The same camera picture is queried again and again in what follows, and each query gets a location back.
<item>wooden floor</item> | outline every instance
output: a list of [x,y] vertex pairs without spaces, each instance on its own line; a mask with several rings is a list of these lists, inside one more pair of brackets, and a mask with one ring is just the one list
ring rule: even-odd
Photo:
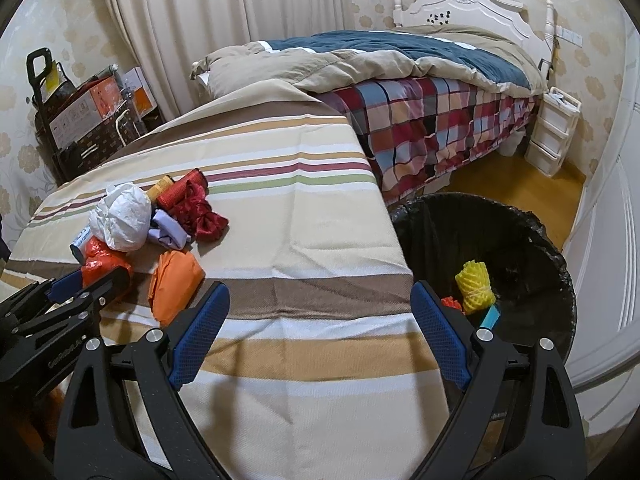
[[444,190],[473,193],[532,211],[561,249],[574,224],[583,181],[577,170],[561,168],[548,178],[522,156],[492,152],[454,171]]

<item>black trash can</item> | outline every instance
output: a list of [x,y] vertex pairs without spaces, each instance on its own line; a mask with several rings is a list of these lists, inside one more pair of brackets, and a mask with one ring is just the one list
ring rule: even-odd
[[[398,206],[391,219],[414,280],[462,304],[455,275],[469,260],[484,262],[504,341],[551,339],[566,361],[575,334],[574,287],[560,251],[530,212],[465,193],[434,193]],[[468,316],[478,327],[486,311]]]

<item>headboard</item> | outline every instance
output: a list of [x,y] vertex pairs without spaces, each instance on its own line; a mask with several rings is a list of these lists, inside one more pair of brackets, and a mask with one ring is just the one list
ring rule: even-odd
[[453,23],[490,30],[522,47],[546,80],[556,35],[554,4],[546,2],[544,40],[522,19],[520,12],[524,9],[524,4],[514,0],[415,0],[402,10],[402,0],[394,0],[394,22],[396,26]]

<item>plaid fabric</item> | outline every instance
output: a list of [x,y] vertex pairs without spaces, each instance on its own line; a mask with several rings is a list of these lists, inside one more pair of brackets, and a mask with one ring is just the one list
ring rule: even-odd
[[536,103],[428,76],[369,80],[315,97],[350,121],[386,205],[495,150],[529,122]]

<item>bed post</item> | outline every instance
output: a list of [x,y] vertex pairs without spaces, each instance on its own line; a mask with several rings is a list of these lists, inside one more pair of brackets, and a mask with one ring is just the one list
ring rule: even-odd
[[546,23],[545,23],[545,43],[549,47],[551,52],[551,59],[546,61],[542,60],[542,67],[540,72],[542,77],[546,80],[549,74],[549,67],[553,63],[554,47],[556,40],[556,17],[554,14],[554,3],[551,0],[546,1]]
[[402,0],[394,0],[394,23],[396,27],[402,25]]

